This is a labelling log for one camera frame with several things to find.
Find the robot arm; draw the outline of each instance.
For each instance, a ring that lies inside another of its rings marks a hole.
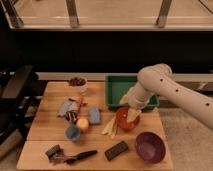
[[[213,99],[177,84],[170,78],[171,75],[170,67],[165,64],[140,70],[138,82],[127,92],[129,105],[142,109],[152,95],[157,93],[213,130]]]

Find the table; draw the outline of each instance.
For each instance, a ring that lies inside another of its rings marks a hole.
[[[68,86],[67,82],[49,82],[41,100],[38,112],[32,123],[27,141],[20,155],[17,168],[20,170],[172,170],[173,164],[166,142],[158,109],[146,111],[141,115],[139,125],[131,132],[118,128],[114,139],[101,134],[106,123],[115,115],[115,111],[108,110],[105,105],[105,83],[88,82],[88,89],[80,116],[87,116],[89,108],[97,106],[101,109],[101,124],[91,126],[89,132],[84,133],[77,143],[72,143],[65,135],[69,123],[64,118],[57,117],[57,111],[63,101],[68,98],[77,99],[79,94]],[[136,154],[134,140],[143,131],[158,134],[166,145],[166,156],[158,164],[146,164]],[[129,151],[108,162],[104,152],[111,146],[124,140],[129,145]],[[74,165],[49,163],[45,152],[52,146],[59,144],[66,155],[74,155],[87,150],[98,150],[98,154]]]

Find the black chair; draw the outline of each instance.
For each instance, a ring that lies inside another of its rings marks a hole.
[[[32,103],[39,104],[32,89],[37,80],[32,66],[23,66],[14,75],[8,71],[0,73],[0,144],[16,129],[26,139],[26,123],[33,120],[33,116],[27,117],[26,113]]]

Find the kitchen tool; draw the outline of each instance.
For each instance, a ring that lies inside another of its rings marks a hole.
[[[97,150],[91,150],[91,151],[79,153],[74,156],[66,156],[63,152],[63,149],[61,149],[59,145],[55,145],[52,148],[50,148],[48,151],[46,151],[45,154],[48,156],[49,161],[54,164],[65,163],[65,162],[67,164],[73,164],[74,162],[78,160],[82,160],[92,155],[95,155],[97,152],[98,152]]]

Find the chocolate bar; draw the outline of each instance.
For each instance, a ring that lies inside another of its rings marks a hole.
[[[122,152],[128,150],[128,145],[126,142],[121,141],[120,143],[116,144],[115,146],[111,147],[107,151],[105,151],[105,156],[108,161],[111,161],[115,157],[117,157]]]

